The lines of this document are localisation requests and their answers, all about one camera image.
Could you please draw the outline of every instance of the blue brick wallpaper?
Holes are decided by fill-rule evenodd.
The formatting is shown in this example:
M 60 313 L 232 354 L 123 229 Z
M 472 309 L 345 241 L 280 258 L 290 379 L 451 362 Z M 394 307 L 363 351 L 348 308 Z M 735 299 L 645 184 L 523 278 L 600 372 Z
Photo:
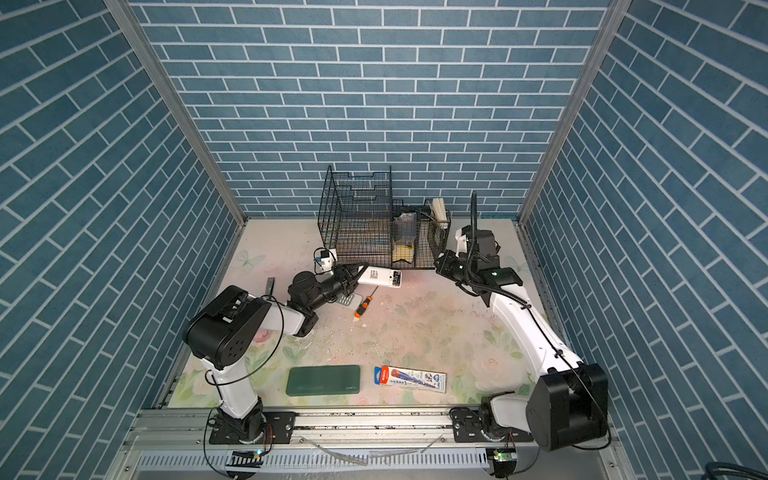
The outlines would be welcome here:
M 0 478 L 92 478 L 235 226 L 101 0 L 0 12 Z
M 608 3 L 131 1 L 252 217 L 316 214 L 329 164 L 516 214 Z
M 768 467 L 767 25 L 634 0 L 528 225 L 638 478 Z

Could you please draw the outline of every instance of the orange and black screwdriver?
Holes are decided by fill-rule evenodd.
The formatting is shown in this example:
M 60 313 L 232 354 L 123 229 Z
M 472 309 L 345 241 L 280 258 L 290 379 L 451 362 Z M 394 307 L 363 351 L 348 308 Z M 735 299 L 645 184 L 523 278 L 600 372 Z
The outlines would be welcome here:
M 376 291 L 377 291 L 378 289 L 379 289 L 379 287 L 378 287 L 378 286 L 376 286 L 376 288 L 375 288 L 375 289 L 373 289 L 373 291 L 371 292 L 371 294 L 370 294 L 370 295 L 368 295 L 368 296 L 366 297 L 366 299 L 365 299 L 365 300 L 363 300 L 363 301 L 360 303 L 360 306 L 358 306 L 358 307 L 357 307 L 357 310 L 355 310 L 355 318 L 360 318 L 360 317 L 361 317 L 361 316 L 362 316 L 362 315 L 363 315 L 363 314 L 366 312 L 366 309 L 368 309 L 368 305 L 370 305 L 370 303 L 371 303 L 371 300 L 372 300 L 372 298 L 373 298 L 373 294 L 374 294 L 374 293 L 376 293 Z

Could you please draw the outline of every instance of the metal mesh file holder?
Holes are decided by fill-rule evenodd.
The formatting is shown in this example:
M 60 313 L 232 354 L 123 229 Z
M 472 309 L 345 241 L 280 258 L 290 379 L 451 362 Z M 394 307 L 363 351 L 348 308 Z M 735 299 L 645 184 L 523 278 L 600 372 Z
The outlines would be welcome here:
M 323 246 L 335 248 L 341 264 L 434 268 L 450 224 L 433 220 L 427 203 L 407 207 L 393 200 L 390 171 L 352 174 L 328 167 L 317 226 Z

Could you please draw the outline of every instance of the table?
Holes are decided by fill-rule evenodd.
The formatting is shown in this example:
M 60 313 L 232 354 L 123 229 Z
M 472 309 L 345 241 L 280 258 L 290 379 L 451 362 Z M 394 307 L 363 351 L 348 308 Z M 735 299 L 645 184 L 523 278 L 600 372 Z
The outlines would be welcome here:
M 468 223 L 454 219 L 453 227 Z M 502 266 L 522 278 L 540 312 L 530 270 L 510 220 L 483 220 L 480 229 L 493 230 L 501 245 Z M 264 293 L 275 277 L 274 295 L 287 300 L 293 276 L 312 270 L 313 251 L 321 247 L 315 220 L 250 220 L 235 250 L 219 291 L 237 285 L 253 295 Z M 357 293 L 367 296 L 371 285 Z M 304 338 L 283 336 L 274 357 L 250 377 L 265 406 L 458 405 L 478 403 L 492 393 L 515 390 L 529 396 L 533 385 L 523 353 L 502 321 L 479 299 L 462 293 L 432 270 L 403 270 L 402 287 L 379 288 L 361 319 L 339 305 L 317 310 L 319 321 Z M 246 353 L 250 371 L 272 352 L 279 332 L 259 330 Z M 294 366 L 360 365 L 360 393 L 345 396 L 289 397 L 288 372 Z M 446 393 L 373 382 L 374 366 L 444 372 Z M 169 408 L 213 407 L 218 394 L 204 379 L 205 368 L 190 355 L 171 396 Z

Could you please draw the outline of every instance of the white electronic device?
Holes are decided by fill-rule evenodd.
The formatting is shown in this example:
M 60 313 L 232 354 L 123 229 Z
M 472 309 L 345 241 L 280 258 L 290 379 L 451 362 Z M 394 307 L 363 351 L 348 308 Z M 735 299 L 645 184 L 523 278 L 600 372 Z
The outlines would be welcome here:
M 369 266 L 357 280 L 357 283 L 400 288 L 401 280 L 401 270 L 392 270 L 391 268 L 384 268 L 382 266 Z

